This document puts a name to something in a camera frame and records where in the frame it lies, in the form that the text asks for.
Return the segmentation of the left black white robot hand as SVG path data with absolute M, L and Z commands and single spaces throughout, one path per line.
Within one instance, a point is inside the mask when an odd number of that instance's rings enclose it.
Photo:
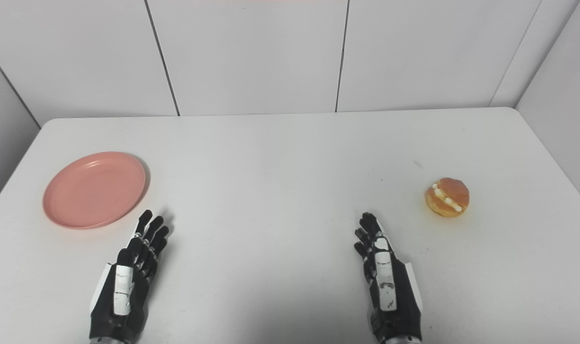
M 146 323 L 146 299 L 170 229 L 145 210 L 115 263 L 106 264 L 89 311 L 91 344 L 134 344 Z

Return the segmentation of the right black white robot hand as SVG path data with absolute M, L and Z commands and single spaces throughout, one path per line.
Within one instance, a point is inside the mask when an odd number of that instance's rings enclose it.
M 379 344 L 420 344 L 420 297 L 412 266 L 395 254 L 379 220 L 363 213 L 354 234 L 372 302 L 370 327 Z

